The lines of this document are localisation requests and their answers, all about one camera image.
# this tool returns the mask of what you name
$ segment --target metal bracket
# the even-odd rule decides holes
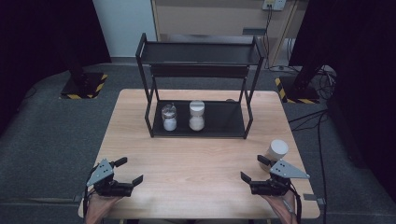
[[[309,179],[309,175],[291,165],[290,163],[280,159],[270,169],[270,173],[284,178],[302,178]]]
[[[102,159],[102,161],[96,167],[96,170],[91,175],[91,178],[88,180],[87,187],[96,184],[97,182],[113,174],[114,171],[110,163],[107,161],[107,159]]]
[[[315,201],[317,202],[319,209],[323,209],[324,206],[326,205],[326,200],[324,200],[324,198],[318,198],[316,195],[314,194],[303,194],[304,196],[304,200],[306,201]]]

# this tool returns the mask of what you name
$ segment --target white wall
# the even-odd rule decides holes
[[[149,0],[93,0],[110,57],[134,57],[142,33],[156,40]]]

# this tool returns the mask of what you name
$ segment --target black metal shelf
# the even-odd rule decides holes
[[[154,136],[241,137],[245,134],[242,109],[238,102],[204,101],[205,127],[193,131],[189,126],[190,101],[160,101],[152,125]],[[172,132],[163,128],[161,108],[174,104],[177,108],[177,127]]]
[[[151,137],[243,137],[247,138],[253,116],[250,101],[257,83],[264,59],[262,42],[254,36],[251,43],[192,43],[152,42],[142,34],[136,51],[136,61],[148,99],[145,120]],[[146,81],[143,64],[150,66],[152,86]],[[257,65],[250,91],[246,88],[249,67]],[[190,101],[161,100],[157,89],[158,77],[223,77],[242,79],[242,90],[238,101],[205,101],[205,127],[193,131],[189,126]],[[151,126],[149,111],[152,97],[156,95],[157,105]],[[242,113],[242,98],[245,94],[248,123],[245,125]],[[161,109],[174,104],[177,108],[177,128],[172,132],[163,128]]]

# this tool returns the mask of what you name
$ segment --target black fabric backdrop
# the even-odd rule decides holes
[[[310,1],[290,65],[306,66],[314,55],[335,70],[329,107],[340,112],[333,118],[346,150],[359,151],[396,202],[395,7],[395,1]]]
[[[0,134],[37,81],[109,62],[92,0],[0,0]]]

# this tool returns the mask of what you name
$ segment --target upper shelf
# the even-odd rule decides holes
[[[258,65],[264,57],[256,36],[247,43],[151,42],[142,36],[136,57],[143,64]]]

